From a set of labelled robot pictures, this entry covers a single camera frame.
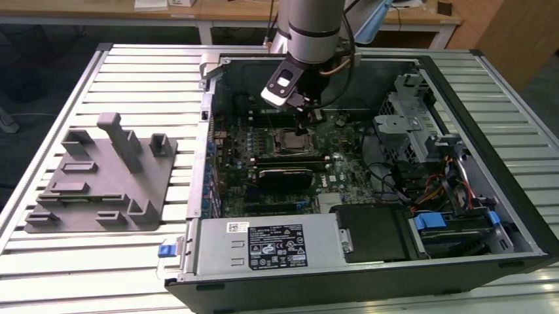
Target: red wire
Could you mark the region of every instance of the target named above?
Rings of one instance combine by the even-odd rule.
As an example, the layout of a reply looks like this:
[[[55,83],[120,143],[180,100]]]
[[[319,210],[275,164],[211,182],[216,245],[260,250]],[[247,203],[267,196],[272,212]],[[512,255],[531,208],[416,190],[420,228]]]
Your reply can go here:
[[[432,176],[429,176],[427,178],[427,181],[425,181],[425,190],[423,191],[423,193],[427,193],[427,191],[428,191],[428,183],[431,182],[431,180],[435,179],[435,178],[440,178],[440,177],[444,177],[444,176],[441,174],[437,174],[437,175],[432,175]]]
[[[465,190],[467,190],[467,194],[468,194],[468,208],[472,209],[472,189],[469,188],[469,185],[460,180],[456,180],[457,182],[460,182],[464,186],[465,186]]]

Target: aluminum table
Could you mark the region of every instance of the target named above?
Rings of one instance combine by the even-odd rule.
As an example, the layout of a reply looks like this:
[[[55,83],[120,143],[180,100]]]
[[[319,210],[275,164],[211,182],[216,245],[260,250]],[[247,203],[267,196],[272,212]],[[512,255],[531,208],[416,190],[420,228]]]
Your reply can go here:
[[[201,74],[220,53],[265,53],[252,46],[104,46],[96,51],[0,215],[0,312],[189,313],[163,287],[179,258],[157,260],[157,246],[185,231],[193,144],[204,92]],[[547,223],[559,232],[559,140],[483,56],[468,51],[367,49],[367,55],[428,54],[451,83],[488,140]],[[164,225],[152,232],[28,234],[24,218],[47,186],[71,128],[92,137],[97,114],[120,112],[139,137],[179,138],[168,185]],[[441,118],[455,130],[448,116]],[[553,313],[559,311],[556,265],[512,275],[471,292],[373,302],[268,310],[265,313]]]

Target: wooden desk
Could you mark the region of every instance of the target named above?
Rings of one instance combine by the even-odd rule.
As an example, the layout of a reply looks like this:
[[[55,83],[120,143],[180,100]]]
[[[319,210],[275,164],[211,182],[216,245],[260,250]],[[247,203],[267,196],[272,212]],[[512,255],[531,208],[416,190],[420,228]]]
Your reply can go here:
[[[211,27],[267,27],[269,0],[201,0],[200,19],[209,21]],[[397,11],[388,12],[380,30],[436,33],[429,48],[444,49],[460,23],[457,14],[444,16],[423,8],[400,9],[400,18]]]
[[[193,26],[201,44],[212,44],[212,27],[267,27],[268,0],[197,0],[188,7],[135,12],[133,0],[0,0],[0,23],[100,26]],[[389,12],[383,31],[427,31],[436,36],[431,48],[444,48],[459,16],[432,14],[424,9]]]
[[[171,19],[175,14],[199,17],[201,0],[191,8],[135,12],[135,0],[0,0],[0,15],[57,18]]]

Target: warning label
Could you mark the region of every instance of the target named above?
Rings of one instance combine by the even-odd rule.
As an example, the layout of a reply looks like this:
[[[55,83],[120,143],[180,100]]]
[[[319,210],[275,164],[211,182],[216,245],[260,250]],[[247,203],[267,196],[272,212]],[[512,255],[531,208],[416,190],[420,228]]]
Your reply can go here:
[[[248,228],[248,248],[252,270],[307,266],[301,224]]]

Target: blue plastic clip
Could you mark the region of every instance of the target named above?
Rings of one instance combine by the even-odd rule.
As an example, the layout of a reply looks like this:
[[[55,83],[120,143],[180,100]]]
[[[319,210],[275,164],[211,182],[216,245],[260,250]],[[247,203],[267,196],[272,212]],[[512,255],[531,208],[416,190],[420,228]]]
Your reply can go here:
[[[489,211],[489,212],[487,213],[487,216],[489,217],[489,220],[491,220],[492,226],[495,227],[495,226],[500,223],[500,218],[499,218],[499,216],[497,216],[497,213],[496,213],[496,212],[493,212],[493,211]]]
[[[176,244],[161,244],[157,252],[159,258],[175,257],[176,256]]]
[[[423,213],[413,218],[417,230],[429,228],[444,228],[447,223],[444,222],[443,215],[440,213]]]

